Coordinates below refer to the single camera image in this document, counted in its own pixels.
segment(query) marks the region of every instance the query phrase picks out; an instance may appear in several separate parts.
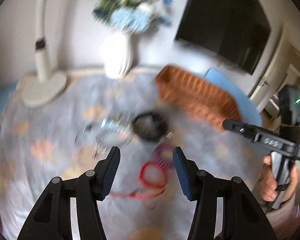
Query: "orange storage basket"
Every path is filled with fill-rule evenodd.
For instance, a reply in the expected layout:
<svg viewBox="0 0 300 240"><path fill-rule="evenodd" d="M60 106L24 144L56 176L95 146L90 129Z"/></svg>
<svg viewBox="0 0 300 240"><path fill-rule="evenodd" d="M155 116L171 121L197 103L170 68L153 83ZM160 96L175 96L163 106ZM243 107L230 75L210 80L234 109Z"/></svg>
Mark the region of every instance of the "orange storage basket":
<svg viewBox="0 0 300 240"><path fill-rule="evenodd" d="M241 121L236 102L230 94L183 69L167 65L156 76L160 99L177 105L191 118L207 121L223 130L225 119Z"/></svg>

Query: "white vase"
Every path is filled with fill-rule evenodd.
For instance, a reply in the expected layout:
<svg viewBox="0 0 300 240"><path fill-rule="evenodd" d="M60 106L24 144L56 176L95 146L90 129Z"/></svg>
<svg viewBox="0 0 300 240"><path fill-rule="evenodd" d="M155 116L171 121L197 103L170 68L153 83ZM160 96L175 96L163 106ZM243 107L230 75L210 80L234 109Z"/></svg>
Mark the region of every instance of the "white vase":
<svg viewBox="0 0 300 240"><path fill-rule="evenodd" d="M114 32L105 42L103 49L106 76L112 79L125 77L133 61L131 35Z"/></svg>

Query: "finger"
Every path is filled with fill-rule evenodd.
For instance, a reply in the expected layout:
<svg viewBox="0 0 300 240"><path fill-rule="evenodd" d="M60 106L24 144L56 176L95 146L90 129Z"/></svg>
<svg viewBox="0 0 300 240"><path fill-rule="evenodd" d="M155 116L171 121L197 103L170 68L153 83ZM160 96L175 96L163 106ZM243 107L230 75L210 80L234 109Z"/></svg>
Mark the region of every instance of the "finger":
<svg viewBox="0 0 300 240"><path fill-rule="evenodd" d="M264 195L262 197L272 199L270 201L274 201L278 195L278 193L275 190L271 189L265 181L262 182L262 191L264 192Z"/></svg>
<svg viewBox="0 0 300 240"><path fill-rule="evenodd" d="M265 164L265 165L271 165L271 156L270 155L268 155L268 156L265 156L264 158L263 158L263 163Z"/></svg>
<svg viewBox="0 0 300 240"><path fill-rule="evenodd" d="M299 177L299 174L298 174L297 167L296 167L296 165L293 165L291 172L290 172L290 183L289 183L286 193L284 194L282 202L285 202L292 197L292 195L295 192L296 187L298 185L298 177Z"/></svg>
<svg viewBox="0 0 300 240"><path fill-rule="evenodd" d="M263 177L263 183L266 183L272 190L277 188L278 184L272 174L270 166L263 167Z"/></svg>

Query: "blue gripper pad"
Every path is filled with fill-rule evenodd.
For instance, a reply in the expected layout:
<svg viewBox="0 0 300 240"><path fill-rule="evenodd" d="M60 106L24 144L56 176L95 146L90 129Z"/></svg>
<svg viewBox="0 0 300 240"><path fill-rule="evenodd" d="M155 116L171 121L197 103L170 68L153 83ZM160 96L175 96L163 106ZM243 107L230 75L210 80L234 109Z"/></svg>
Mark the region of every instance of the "blue gripper pad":
<svg viewBox="0 0 300 240"><path fill-rule="evenodd" d="M187 161L188 160L186 159L181 148L176 147L173 150L173 164L174 167L176 168L176 172L179 178L179 183L181 185L182 192L187 197L188 200L191 200L192 199L192 192L190 189L191 178L186 169Z"/></svg>
<svg viewBox="0 0 300 240"><path fill-rule="evenodd" d="M97 175L98 184L102 186L101 196L103 199L105 199L110 193L119 163L120 149L114 146L110 150L108 157L106 158L100 172Z"/></svg>

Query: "red cord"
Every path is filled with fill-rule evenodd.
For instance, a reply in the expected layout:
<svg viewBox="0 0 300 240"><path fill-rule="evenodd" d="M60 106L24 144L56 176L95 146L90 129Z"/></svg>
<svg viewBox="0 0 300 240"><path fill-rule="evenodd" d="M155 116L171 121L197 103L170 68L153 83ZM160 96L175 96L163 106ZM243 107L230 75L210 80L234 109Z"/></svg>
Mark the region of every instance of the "red cord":
<svg viewBox="0 0 300 240"><path fill-rule="evenodd" d="M156 184L156 183L152 183L152 182L148 182L145 180L143 174L145 169L148 166L152 166L155 167L158 171L161 172L163 179L164 179L164 183L163 184ZM160 192L158 193L144 193L144 194L139 194L139 193L130 193L130 194L120 194L120 193L110 193L111 196L113 197L121 197L121 198L137 198L137 199L145 199L145 198L153 198L153 197L157 197L159 195L161 195L165 189L165 185L168 182L168 175L167 175L167 171L165 169L163 169L158 163L156 162L147 162L145 165L143 165L140 169L139 172L139 182L141 185L143 185L146 188L149 189L162 189Z"/></svg>

